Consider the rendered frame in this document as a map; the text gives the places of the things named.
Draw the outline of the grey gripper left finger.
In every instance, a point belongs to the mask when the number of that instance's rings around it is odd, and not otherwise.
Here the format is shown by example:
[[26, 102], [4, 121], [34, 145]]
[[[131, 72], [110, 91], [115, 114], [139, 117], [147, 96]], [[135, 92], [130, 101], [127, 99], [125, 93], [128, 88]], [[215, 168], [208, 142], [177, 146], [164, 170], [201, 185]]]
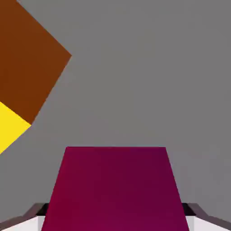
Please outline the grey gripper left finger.
[[35, 203], [22, 216], [0, 223], [0, 231], [41, 231], [49, 203]]

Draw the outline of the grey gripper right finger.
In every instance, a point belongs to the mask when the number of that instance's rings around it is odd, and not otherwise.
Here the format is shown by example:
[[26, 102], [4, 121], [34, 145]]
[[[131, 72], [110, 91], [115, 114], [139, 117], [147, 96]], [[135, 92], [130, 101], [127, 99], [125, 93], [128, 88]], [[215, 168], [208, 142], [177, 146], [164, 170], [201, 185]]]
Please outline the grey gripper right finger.
[[208, 215], [197, 203], [182, 203], [189, 231], [231, 231], [231, 222]]

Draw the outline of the large yellow box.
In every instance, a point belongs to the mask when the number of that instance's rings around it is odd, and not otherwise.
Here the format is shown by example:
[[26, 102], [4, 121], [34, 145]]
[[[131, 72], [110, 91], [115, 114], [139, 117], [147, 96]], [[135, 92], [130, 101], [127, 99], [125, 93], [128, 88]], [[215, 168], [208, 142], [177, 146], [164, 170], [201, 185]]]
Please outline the large yellow box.
[[31, 127], [70, 58], [17, 0], [0, 0], [0, 154]]

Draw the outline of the small magenta cube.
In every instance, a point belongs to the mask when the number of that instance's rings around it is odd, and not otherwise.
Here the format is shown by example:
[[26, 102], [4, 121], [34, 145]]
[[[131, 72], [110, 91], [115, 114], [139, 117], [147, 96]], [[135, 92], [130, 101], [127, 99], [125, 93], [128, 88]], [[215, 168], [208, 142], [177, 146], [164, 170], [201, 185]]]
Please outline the small magenta cube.
[[189, 231], [164, 147], [67, 147], [41, 231]]

